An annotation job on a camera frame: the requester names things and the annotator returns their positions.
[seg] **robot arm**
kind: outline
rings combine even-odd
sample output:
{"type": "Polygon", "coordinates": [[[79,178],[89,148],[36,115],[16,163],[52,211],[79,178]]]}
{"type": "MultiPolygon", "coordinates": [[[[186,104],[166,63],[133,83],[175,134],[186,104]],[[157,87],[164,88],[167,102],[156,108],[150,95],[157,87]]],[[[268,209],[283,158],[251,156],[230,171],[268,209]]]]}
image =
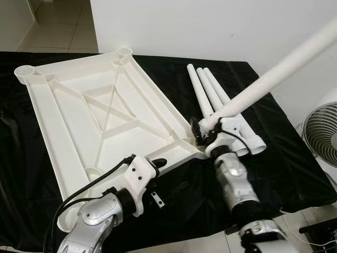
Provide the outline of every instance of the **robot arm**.
{"type": "Polygon", "coordinates": [[[236,153],[228,148],[235,139],[240,138],[235,120],[219,119],[209,132],[204,145],[206,155],[215,158],[216,177],[222,188],[223,198],[240,229],[241,245],[245,252],[295,253],[297,250],[287,241],[284,232],[264,212],[247,179],[247,169],[236,153]]]}
{"type": "Polygon", "coordinates": [[[130,215],[144,211],[142,196],[149,181],[158,176],[150,160],[134,157],[124,173],[124,188],[84,204],[77,213],[73,230],[63,239],[57,253],[100,253],[113,227],[130,215]]]}

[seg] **fan grille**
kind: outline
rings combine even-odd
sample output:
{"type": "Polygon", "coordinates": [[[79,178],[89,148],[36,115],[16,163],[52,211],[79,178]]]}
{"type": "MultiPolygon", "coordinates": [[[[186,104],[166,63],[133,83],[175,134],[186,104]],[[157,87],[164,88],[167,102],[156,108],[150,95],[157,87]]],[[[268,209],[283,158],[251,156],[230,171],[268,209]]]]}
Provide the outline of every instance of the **fan grille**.
{"type": "Polygon", "coordinates": [[[325,162],[337,168],[337,102],[314,110],[305,120],[304,138],[308,146],[325,162]]]}

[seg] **white plastic table top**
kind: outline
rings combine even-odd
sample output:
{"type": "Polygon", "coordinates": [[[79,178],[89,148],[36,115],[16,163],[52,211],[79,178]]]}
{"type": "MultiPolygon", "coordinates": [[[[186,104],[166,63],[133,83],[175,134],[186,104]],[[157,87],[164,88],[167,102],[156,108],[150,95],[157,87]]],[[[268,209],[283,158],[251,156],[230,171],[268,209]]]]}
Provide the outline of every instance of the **white plastic table top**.
{"type": "MultiPolygon", "coordinates": [[[[132,58],[130,48],[42,66],[20,66],[63,199],[132,153],[165,158],[161,175],[204,153],[188,122],[132,58]]],[[[79,197],[121,187],[123,169],[79,197]]],[[[82,204],[58,221],[73,226],[82,204]]]]}

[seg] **black fabric backdrop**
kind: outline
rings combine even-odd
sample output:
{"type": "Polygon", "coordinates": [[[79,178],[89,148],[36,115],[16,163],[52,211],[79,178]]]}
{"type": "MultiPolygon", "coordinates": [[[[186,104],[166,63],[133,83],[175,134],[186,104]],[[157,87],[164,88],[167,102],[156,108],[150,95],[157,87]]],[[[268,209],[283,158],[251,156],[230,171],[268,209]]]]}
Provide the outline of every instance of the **black fabric backdrop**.
{"type": "MultiPolygon", "coordinates": [[[[47,150],[24,85],[13,74],[20,65],[43,65],[90,54],[0,53],[0,245],[41,251],[46,228],[62,202],[47,150]]],[[[208,67],[230,97],[258,78],[245,62],[134,56],[174,106],[189,121],[201,119],[188,63],[208,67]]],[[[267,212],[279,215],[336,201],[324,172],[286,115],[268,94],[243,116],[267,149],[241,160],[267,212]]],[[[211,160],[193,159],[160,177],[157,191],[164,210],[145,205],[139,218],[115,228],[104,252],[117,252],[208,236],[232,226],[211,160]]],[[[58,241],[64,233],[58,233],[58,241]]]]}

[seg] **black cable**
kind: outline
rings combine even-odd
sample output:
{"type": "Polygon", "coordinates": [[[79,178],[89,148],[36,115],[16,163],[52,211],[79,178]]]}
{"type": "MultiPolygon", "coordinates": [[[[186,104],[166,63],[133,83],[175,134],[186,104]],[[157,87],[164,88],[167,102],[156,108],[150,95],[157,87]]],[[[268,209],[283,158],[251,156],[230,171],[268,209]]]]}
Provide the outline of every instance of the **black cable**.
{"type": "Polygon", "coordinates": [[[51,228],[50,226],[47,228],[46,234],[44,235],[44,240],[43,240],[43,252],[47,253],[47,243],[48,243],[48,237],[49,237],[49,233],[51,232],[51,228]]]}
{"type": "Polygon", "coordinates": [[[320,250],[314,251],[313,253],[326,252],[327,250],[334,249],[336,247],[337,247],[337,245],[332,246],[332,247],[327,248],[327,249],[320,249],[320,250]]]}
{"type": "MultiPolygon", "coordinates": [[[[66,204],[71,201],[72,199],[74,199],[76,196],[78,196],[79,194],[81,194],[82,192],[86,191],[87,189],[89,189],[90,187],[92,187],[93,185],[97,184],[98,182],[102,181],[103,179],[105,179],[106,177],[108,177],[109,175],[111,175],[113,172],[115,172],[120,166],[122,166],[124,163],[131,163],[133,160],[134,156],[128,157],[128,158],[124,158],[121,162],[119,162],[115,167],[113,167],[111,170],[109,170],[106,174],[103,174],[102,176],[100,176],[99,178],[95,179],[94,181],[90,182],[89,184],[87,184],[85,187],[79,189],[77,192],[73,193],[72,195],[70,195],[66,200],[64,200],[61,205],[57,208],[54,218],[53,218],[53,222],[52,222],[52,251],[51,253],[55,253],[54,249],[55,249],[55,229],[56,229],[56,223],[57,223],[57,219],[60,216],[60,212],[62,210],[64,210],[66,204]]],[[[47,247],[44,247],[44,251],[43,253],[47,253],[47,247]]]]}
{"type": "Polygon", "coordinates": [[[67,210],[69,207],[73,206],[74,204],[77,204],[77,203],[80,203],[80,202],[84,202],[84,201],[90,201],[90,200],[93,200],[93,199],[100,199],[102,198],[103,196],[101,197],[97,197],[97,198],[83,198],[83,199],[76,199],[72,202],[70,202],[69,204],[65,205],[64,208],[60,211],[60,215],[65,211],[67,210]]]}
{"type": "Polygon", "coordinates": [[[225,130],[221,130],[220,132],[229,134],[230,136],[233,136],[233,137],[237,138],[239,141],[241,141],[241,142],[245,145],[245,147],[248,149],[249,153],[252,154],[252,150],[251,150],[250,148],[248,148],[247,144],[246,144],[246,143],[244,142],[244,140],[242,140],[239,136],[237,136],[237,135],[234,134],[234,133],[227,132],[227,131],[225,131],[225,130]]]}

